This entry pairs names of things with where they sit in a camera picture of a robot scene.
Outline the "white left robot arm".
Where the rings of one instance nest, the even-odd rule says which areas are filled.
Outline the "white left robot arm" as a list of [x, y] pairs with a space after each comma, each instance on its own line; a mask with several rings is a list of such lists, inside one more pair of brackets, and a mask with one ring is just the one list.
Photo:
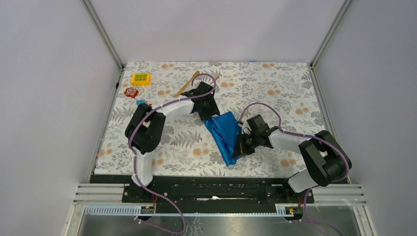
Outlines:
[[138, 105], [125, 136], [134, 154], [132, 180], [137, 186], [133, 194], [140, 202], [147, 202], [152, 197], [153, 190], [148, 186], [153, 179], [152, 160], [165, 123], [193, 113], [198, 113], [200, 120], [220, 115], [214, 94], [213, 85], [200, 82], [196, 88], [182, 93], [177, 99], [155, 108], [146, 103]]

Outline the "yellow green toy block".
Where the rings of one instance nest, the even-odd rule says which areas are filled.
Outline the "yellow green toy block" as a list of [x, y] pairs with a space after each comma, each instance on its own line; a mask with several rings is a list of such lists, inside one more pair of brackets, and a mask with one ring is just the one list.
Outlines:
[[135, 73], [131, 77], [131, 84], [133, 86], [149, 86], [151, 84], [151, 74]]

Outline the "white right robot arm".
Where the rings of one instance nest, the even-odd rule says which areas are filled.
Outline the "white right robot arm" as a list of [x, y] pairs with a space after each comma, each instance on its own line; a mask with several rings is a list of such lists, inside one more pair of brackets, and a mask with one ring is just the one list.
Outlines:
[[284, 200], [290, 203], [309, 188], [326, 187], [345, 179], [352, 167], [346, 153], [326, 130], [314, 135], [285, 131], [278, 126], [269, 127], [261, 115], [248, 119], [247, 123], [249, 131], [238, 133], [233, 157], [251, 155], [257, 147], [282, 149], [302, 156], [305, 170], [289, 177], [282, 189]]

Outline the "floral tablecloth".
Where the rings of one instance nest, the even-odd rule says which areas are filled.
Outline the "floral tablecloth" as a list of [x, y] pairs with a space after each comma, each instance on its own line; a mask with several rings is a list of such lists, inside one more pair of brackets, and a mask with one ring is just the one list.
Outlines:
[[[249, 118], [260, 114], [269, 126], [281, 118], [282, 128], [315, 134], [325, 128], [306, 63], [270, 62], [135, 62], [126, 65], [102, 146], [94, 169], [96, 175], [130, 175], [133, 153], [125, 129], [136, 110], [136, 100], [154, 106], [174, 95], [196, 71], [198, 82], [216, 80], [215, 101], [221, 113]], [[150, 73], [149, 86], [133, 86], [135, 73]], [[126, 88], [138, 90], [126, 97]], [[302, 156], [286, 150], [260, 147], [227, 166], [219, 149], [197, 114], [168, 122], [152, 160], [158, 176], [289, 177], [305, 169]]]

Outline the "blue cloth napkin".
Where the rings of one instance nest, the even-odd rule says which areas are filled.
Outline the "blue cloth napkin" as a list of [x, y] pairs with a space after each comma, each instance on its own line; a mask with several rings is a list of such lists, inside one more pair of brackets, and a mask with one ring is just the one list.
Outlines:
[[211, 117], [203, 121], [209, 133], [212, 135], [220, 154], [227, 166], [236, 164], [239, 157], [233, 157], [238, 143], [238, 133], [242, 127], [239, 126], [232, 112], [226, 112], [217, 117]]

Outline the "wooden spoon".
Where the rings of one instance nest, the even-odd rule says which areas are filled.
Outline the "wooden spoon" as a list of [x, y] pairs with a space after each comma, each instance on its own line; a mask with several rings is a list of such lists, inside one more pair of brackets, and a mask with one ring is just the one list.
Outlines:
[[186, 82], [182, 87], [181, 87], [181, 89], [174, 95], [174, 97], [178, 97], [178, 96], [180, 96], [184, 91], [185, 91], [185, 89], [193, 82], [193, 80], [198, 76], [198, 75], [200, 75], [200, 71], [196, 71], [194, 74], [193, 74], [193, 76], [190, 78], [190, 80], [188, 81], [188, 82]]

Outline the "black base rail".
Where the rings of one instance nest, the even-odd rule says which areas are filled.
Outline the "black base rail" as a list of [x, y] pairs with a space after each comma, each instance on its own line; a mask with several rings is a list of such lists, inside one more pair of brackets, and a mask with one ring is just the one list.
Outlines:
[[312, 193], [290, 193], [283, 178], [154, 176], [147, 186], [155, 196], [135, 185], [131, 176], [92, 175], [92, 184], [121, 184], [123, 203], [145, 204], [144, 213], [211, 214], [275, 213], [276, 204], [299, 207], [314, 203]]

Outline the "blue toy train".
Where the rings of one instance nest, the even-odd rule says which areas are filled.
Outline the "blue toy train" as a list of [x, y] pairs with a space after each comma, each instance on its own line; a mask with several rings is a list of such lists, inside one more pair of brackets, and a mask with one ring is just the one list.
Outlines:
[[148, 107], [151, 107], [152, 106], [152, 104], [151, 103], [149, 103], [148, 101], [146, 101], [146, 100], [136, 100], [136, 105], [137, 106], [142, 106], [142, 105], [144, 105], [144, 106], [148, 106]]

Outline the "red owl toy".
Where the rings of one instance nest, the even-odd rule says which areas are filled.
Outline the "red owl toy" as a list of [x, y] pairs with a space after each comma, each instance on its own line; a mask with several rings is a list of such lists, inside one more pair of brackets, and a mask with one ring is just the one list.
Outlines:
[[124, 91], [124, 95], [130, 98], [136, 98], [138, 93], [139, 93], [138, 90], [135, 88], [126, 88]]

